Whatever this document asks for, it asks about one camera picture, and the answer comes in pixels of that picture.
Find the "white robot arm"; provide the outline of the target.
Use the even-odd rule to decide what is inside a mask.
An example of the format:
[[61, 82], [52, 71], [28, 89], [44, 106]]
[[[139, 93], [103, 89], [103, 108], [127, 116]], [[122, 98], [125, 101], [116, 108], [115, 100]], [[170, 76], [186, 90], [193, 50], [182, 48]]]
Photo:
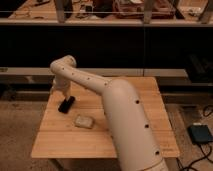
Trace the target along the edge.
[[140, 95], [130, 82], [79, 70], [70, 55], [54, 60], [50, 70], [55, 74], [55, 87], [73, 81], [101, 96], [122, 171], [169, 171]]

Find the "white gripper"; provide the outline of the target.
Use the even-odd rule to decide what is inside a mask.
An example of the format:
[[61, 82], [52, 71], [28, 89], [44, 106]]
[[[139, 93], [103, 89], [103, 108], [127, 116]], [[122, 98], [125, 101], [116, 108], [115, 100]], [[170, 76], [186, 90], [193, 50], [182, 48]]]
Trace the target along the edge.
[[61, 76], [56, 76], [53, 79], [52, 90], [61, 91], [64, 97], [68, 99], [70, 97], [70, 81]]

